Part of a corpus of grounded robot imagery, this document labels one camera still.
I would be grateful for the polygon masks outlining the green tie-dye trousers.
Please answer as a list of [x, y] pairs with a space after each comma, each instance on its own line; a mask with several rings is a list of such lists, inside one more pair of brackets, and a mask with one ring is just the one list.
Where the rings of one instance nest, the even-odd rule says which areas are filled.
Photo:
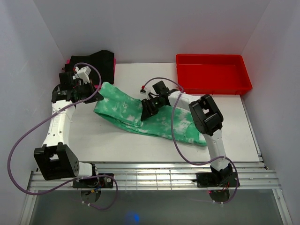
[[[171, 106], [163, 106], [157, 115], [141, 121], [141, 100], [127, 95], [108, 82], [102, 84], [99, 93], [104, 99], [96, 103], [94, 113], [100, 117], [130, 133], [172, 139]], [[207, 145], [194, 125], [191, 112], [185, 109], [175, 109], [173, 131], [178, 142]]]

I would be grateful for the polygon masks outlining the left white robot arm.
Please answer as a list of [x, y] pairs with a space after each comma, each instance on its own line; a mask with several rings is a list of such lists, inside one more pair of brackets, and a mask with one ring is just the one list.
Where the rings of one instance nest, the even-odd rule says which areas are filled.
[[88, 187], [99, 183], [99, 175], [91, 163], [82, 163], [69, 147], [69, 131], [75, 104], [81, 100], [93, 103], [103, 99], [89, 78], [90, 68], [59, 74], [60, 84], [52, 92], [52, 118], [47, 136], [34, 158], [45, 180], [81, 178]]

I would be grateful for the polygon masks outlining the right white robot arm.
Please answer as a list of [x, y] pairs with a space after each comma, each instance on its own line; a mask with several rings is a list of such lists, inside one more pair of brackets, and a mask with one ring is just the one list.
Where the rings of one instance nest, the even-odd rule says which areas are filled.
[[226, 157], [222, 140], [222, 123], [224, 117], [216, 105], [213, 97], [206, 94], [201, 97], [186, 94], [183, 88], [169, 89], [163, 81], [153, 85], [155, 95], [142, 86], [140, 92], [148, 95], [141, 101], [144, 121], [156, 114], [163, 106], [185, 109], [191, 112], [196, 129], [204, 136], [207, 143], [211, 172], [200, 172], [194, 180], [198, 187], [234, 187], [239, 185], [237, 169], [229, 158]]

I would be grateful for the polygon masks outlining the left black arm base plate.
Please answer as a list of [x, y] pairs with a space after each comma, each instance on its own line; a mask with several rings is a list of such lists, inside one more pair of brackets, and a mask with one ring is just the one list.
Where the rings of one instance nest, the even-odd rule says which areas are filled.
[[73, 188], [112, 188], [113, 180], [111, 177], [114, 177], [113, 173], [100, 173], [102, 177], [84, 179], [79, 181], [74, 181], [72, 184]]

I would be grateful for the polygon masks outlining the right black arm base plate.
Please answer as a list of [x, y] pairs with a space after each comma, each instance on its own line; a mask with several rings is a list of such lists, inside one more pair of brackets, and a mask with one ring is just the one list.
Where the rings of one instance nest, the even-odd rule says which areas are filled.
[[237, 173], [232, 172], [230, 175], [223, 178], [218, 178], [217, 175], [212, 172], [199, 172], [196, 173], [196, 178], [193, 182], [197, 183], [199, 188], [210, 188], [210, 187], [229, 187], [234, 188], [236, 185], [240, 186], [240, 182], [237, 179]]

